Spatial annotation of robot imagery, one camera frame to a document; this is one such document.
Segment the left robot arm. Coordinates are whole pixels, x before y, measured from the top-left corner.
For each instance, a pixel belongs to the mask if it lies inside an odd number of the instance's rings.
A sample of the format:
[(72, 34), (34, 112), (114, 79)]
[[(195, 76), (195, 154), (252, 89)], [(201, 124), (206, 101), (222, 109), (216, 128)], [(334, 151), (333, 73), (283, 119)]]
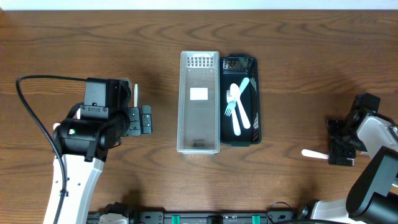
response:
[(85, 223), (109, 149), (120, 146), (123, 137), (152, 133), (149, 105), (124, 108), (108, 119), (83, 116), (86, 111), (107, 110), (78, 103), (54, 128), (53, 137), (61, 156), (53, 161), (45, 223)]

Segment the black plastic basket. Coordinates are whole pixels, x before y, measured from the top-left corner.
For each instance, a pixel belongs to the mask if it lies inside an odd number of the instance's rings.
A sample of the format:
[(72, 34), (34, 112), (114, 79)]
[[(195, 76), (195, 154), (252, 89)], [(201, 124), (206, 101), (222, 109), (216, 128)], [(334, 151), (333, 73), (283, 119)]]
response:
[[(243, 78), (249, 78), (249, 83), (241, 93), (241, 102), (248, 116), (251, 127), (245, 129), (240, 118), (239, 108), (235, 107), (241, 128), (241, 135), (233, 132), (232, 116), (224, 114), (227, 106), (226, 92), (232, 83), (240, 86)], [(230, 146), (248, 147), (259, 144), (261, 133), (261, 107), (259, 97), (259, 79), (257, 60), (246, 55), (230, 55), (220, 59), (220, 132), (221, 143)]]

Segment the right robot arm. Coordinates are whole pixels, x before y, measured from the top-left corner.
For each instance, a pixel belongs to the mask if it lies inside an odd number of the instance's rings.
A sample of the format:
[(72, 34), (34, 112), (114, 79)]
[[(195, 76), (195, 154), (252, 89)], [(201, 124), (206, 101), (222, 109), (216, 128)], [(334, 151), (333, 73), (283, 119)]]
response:
[(364, 117), (357, 137), (371, 157), (346, 198), (304, 205), (297, 218), (338, 223), (397, 223), (397, 125), (381, 114)]

